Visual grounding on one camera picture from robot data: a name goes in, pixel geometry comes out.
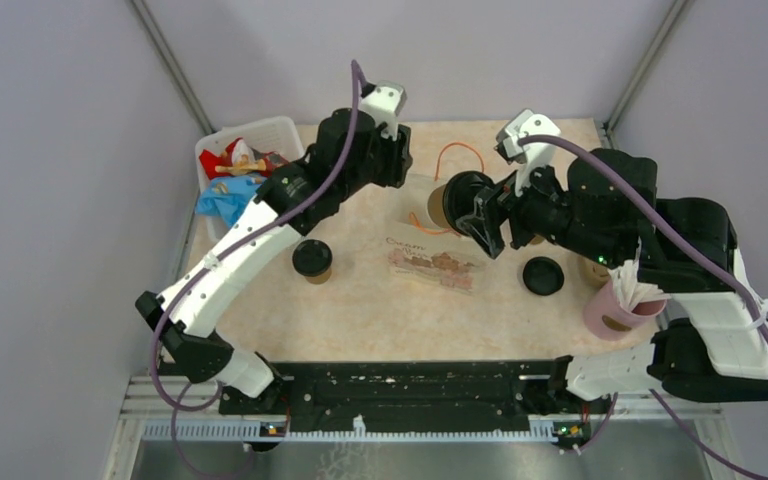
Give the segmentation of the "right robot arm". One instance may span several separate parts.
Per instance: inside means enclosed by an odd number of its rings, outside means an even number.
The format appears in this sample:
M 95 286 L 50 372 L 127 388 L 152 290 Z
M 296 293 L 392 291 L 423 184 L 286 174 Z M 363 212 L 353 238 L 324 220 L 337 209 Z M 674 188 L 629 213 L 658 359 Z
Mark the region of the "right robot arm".
M 549 404 L 572 412 L 606 394 L 662 389 L 699 403 L 768 401 L 768 305 L 746 279 L 727 211 L 705 198 L 660 199 L 655 161 L 615 149 L 583 150 L 560 182 L 550 166 L 515 189 L 478 171 L 455 175 L 443 214 L 491 258 L 535 237 L 664 292 L 684 309 L 642 345 L 558 358 Z

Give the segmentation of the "black lid stack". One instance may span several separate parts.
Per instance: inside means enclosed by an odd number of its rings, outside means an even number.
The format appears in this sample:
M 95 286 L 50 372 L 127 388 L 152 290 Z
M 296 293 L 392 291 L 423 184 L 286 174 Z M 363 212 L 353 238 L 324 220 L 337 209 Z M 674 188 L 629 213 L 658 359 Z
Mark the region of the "black lid stack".
M 522 270 L 523 284 L 531 293 L 550 296 L 562 289 L 565 276 L 561 266 L 545 256 L 531 258 Z

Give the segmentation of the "paper takeout bag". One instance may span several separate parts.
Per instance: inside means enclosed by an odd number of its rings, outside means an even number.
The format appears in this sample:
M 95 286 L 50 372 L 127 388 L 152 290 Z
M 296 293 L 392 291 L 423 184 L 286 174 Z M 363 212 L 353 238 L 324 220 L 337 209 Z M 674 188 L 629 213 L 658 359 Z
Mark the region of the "paper takeout bag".
M 380 248 L 389 271 L 396 276 L 474 294 L 485 285 L 488 260 L 472 240 L 452 228 L 434 225 L 426 210 L 431 191 L 446 184 L 442 161 L 447 151 L 455 147 L 472 152 L 478 159 L 479 171 L 485 171 L 484 159 L 474 147 L 463 142 L 444 145 L 432 176 L 410 174 L 397 191 L 386 217 Z

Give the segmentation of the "black cup lid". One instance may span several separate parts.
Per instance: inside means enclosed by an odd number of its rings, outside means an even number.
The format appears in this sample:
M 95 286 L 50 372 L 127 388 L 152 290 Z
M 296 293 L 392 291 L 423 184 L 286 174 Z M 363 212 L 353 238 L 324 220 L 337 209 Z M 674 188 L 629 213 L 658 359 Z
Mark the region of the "black cup lid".
M 453 230 L 470 237 L 484 233 L 484 220 L 476 207 L 476 198 L 493 185 L 488 175 L 475 170 L 460 172 L 446 183 L 443 206 Z
M 333 252 L 324 241 L 308 239 L 295 247 L 291 261 L 294 270 L 303 277 L 316 275 L 332 266 Z

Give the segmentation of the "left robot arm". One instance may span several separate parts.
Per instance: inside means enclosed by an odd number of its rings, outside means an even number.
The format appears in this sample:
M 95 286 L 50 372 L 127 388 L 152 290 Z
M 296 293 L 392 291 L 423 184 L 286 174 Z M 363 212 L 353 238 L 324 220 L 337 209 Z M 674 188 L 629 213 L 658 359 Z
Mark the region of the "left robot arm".
M 396 107 L 334 111 L 305 153 L 266 179 L 194 269 L 160 293 L 141 293 L 135 307 L 153 331 L 153 351 L 165 349 L 192 384 L 230 386 L 255 412 L 274 410 L 281 397 L 274 369 L 223 339 L 218 321 L 264 267 L 359 190 L 404 184 L 411 131 L 398 116 Z

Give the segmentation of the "brown paper cup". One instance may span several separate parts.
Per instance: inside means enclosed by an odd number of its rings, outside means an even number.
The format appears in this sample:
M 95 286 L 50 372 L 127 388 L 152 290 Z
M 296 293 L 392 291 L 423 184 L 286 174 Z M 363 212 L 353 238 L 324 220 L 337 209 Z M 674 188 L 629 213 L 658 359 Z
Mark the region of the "brown paper cup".
M 443 199 L 446 185 L 440 185 L 431 191 L 427 198 L 426 210 L 431 222 L 441 229 L 450 229 L 451 226 L 446 218 Z
M 306 281 L 313 285 L 321 285 L 327 282 L 332 276 L 332 268 L 328 267 L 318 272 L 316 275 L 307 275 Z

